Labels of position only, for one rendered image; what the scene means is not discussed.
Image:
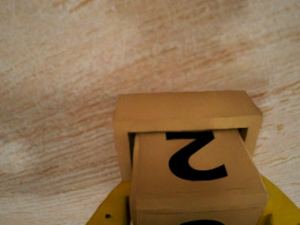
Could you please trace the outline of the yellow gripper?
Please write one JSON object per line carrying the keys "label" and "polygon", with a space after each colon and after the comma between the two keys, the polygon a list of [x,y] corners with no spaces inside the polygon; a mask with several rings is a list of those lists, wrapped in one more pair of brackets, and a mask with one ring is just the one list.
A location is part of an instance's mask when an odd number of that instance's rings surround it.
{"label": "yellow gripper", "polygon": [[[270,198],[257,225],[300,225],[299,207],[272,181],[262,174],[260,176]],[[85,225],[131,225],[130,195],[131,181],[122,181]]]}

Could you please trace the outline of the tan wooden tray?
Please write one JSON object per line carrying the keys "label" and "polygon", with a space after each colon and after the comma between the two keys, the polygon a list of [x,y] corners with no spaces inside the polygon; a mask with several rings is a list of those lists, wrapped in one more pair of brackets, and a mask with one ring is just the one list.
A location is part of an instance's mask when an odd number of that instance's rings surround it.
{"label": "tan wooden tray", "polygon": [[122,181],[131,181],[135,133],[237,128],[253,158],[262,113],[245,90],[119,94],[112,119]]}

